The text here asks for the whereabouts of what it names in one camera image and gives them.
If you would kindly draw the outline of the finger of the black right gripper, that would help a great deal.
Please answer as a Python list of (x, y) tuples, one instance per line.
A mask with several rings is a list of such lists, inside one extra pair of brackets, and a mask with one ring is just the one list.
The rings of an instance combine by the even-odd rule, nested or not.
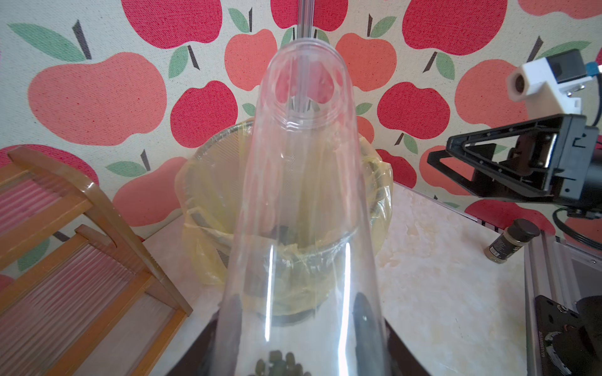
[[(495, 160), (494, 145), (476, 145), (466, 150), (429, 153), (427, 162), (466, 191), (478, 197), (552, 197), (557, 173), (554, 147), (511, 147), (506, 158)], [(454, 159), (473, 168), (467, 178), (444, 161)]]
[(494, 161), (495, 150), (503, 147), (508, 160), (547, 162), (562, 128), (572, 117), (567, 114), (541, 117), (484, 131), (452, 136), (447, 152), (456, 158), (481, 158)]

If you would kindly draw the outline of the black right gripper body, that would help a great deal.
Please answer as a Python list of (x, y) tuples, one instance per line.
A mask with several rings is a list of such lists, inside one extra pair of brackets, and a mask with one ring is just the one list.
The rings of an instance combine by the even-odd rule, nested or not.
[(591, 166), (599, 131), (586, 125), (585, 116), (557, 114), (514, 129), (518, 138), (512, 169), (518, 194), (579, 209), (601, 205), (601, 168)]

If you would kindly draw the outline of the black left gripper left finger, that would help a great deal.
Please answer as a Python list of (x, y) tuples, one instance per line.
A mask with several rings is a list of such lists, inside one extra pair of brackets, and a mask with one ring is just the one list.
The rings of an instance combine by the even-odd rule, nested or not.
[(235, 375), (235, 314), (215, 313), (167, 375)]

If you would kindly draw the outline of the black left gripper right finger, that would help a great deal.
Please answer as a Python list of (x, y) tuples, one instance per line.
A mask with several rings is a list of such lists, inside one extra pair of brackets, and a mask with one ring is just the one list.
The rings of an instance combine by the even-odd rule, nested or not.
[(353, 319), (358, 375), (430, 375), (361, 292), (354, 299)]

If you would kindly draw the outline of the clear plastic jar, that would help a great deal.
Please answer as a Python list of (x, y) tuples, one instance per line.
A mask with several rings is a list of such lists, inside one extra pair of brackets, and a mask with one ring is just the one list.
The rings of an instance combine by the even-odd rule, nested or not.
[(260, 84), (211, 375), (389, 375), (351, 77), (329, 44)]

